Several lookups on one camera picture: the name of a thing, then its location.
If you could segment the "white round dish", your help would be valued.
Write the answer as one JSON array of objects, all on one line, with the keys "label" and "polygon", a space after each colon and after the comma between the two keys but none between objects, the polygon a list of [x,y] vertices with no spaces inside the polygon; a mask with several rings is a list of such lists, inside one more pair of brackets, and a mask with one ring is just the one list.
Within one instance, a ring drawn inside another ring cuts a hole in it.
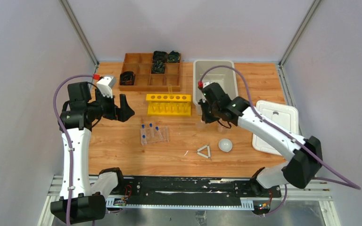
[{"label": "white round dish", "polygon": [[226,153],[230,152],[233,148],[232,142],[227,138],[221,139],[218,143],[218,146],[221,151],[226,152]]}]

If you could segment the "white clay triangle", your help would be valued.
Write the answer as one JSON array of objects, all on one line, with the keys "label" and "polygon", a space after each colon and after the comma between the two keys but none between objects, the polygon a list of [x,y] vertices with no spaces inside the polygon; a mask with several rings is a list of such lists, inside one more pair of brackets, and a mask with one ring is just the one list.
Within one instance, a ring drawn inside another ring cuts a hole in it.
[{"label": "white clay triangle", "polygon": [[206,159],[211,158],[210,146],[205,145],[205,146],[197,149],[197,154],[198,154],[199,156],[202,156],[202,157],[206,158]]}]

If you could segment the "clear glass test tube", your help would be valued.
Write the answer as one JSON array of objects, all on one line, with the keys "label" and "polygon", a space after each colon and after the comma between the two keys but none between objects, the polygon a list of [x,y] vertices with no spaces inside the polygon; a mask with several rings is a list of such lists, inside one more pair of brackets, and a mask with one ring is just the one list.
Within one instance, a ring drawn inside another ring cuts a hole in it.
[{"label": "clear glass test tube", "polygon": [[173,94],[173,88],[172,88],[172,85],[171,84],[168,84],[168,93],[169,95],[172,95]]}]

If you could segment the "white plastic bin lid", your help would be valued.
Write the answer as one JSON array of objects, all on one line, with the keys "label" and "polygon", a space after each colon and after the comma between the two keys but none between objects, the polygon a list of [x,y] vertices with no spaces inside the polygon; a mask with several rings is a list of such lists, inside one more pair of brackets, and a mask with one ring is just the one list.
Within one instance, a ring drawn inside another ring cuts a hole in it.
[{"label": "white plastic bin lid", "polygon": [[[300,134],[298,110],[295,107],[265,100],[257,101],[255,107],[260,113],[282,128],[287,129],[292,133]],[[276,149],[259,138],[256,134],[253,135],[252,146],[257,151],[281,156]]]}]

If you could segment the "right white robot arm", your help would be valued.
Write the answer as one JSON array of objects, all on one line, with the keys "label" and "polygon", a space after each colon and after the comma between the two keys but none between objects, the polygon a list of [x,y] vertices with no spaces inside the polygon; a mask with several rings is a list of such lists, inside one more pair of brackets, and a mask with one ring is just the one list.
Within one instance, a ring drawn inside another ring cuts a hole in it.
[{"label": "right white robot arm", "polygon": [[291,184],[305,188],[321,168],[321,143],[314,136],[305,138],[294,134],[260,114],[246,99],[231,99],[217,82],[198,82],[203,97],[198,104],[205,123],[222,120],[246,129],[276,149],[286,162],[274,167],[260,168],[249,180],[248,189],[263,196],[270,188]]}]

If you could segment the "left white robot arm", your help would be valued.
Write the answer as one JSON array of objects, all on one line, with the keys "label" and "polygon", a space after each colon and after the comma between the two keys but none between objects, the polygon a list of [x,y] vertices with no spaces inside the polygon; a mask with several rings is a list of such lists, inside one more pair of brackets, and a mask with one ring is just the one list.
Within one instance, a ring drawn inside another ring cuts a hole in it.
[{"label": "left white robot arm", "polygon": [[118,167],[103,169],[96,182],[89,177],[89,146],[92,129],[101,119],[126,122],[135,112],[126,96],[120,95],[120,106],[115,104],[113,82],[68,84],[69,100],[62,110],[55,108],[64,146],[64,177],[59,200],[50,205],[51,213],[68,226],[102,219],[107,211],[106,199],[110,194],[125,190],[123,174]]}]

